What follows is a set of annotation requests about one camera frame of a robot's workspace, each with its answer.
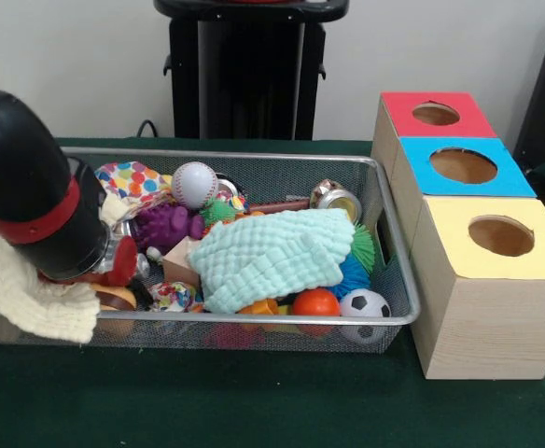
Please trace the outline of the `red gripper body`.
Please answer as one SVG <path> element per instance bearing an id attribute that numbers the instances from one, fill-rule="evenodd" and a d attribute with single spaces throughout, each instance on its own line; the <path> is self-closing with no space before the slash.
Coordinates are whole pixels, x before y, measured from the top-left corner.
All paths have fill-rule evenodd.
<path id="1" fill-rule="evenodd" d="M 111 287 L 127 286 L 135 276 L 137 255 L 131 236 L 112 236 L 100 262 L 100 283 Z"/>

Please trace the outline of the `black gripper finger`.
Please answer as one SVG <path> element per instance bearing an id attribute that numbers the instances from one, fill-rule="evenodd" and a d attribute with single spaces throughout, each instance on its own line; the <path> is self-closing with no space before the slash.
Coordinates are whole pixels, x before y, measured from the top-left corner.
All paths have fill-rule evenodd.
<path id="1" fill-rule="evenodd" d="M 150 293 L 146 286 L 137 278 L 134 278 L 129 284 L 129 290 L 136 299 L 137 308 L 150 307 Z"/>

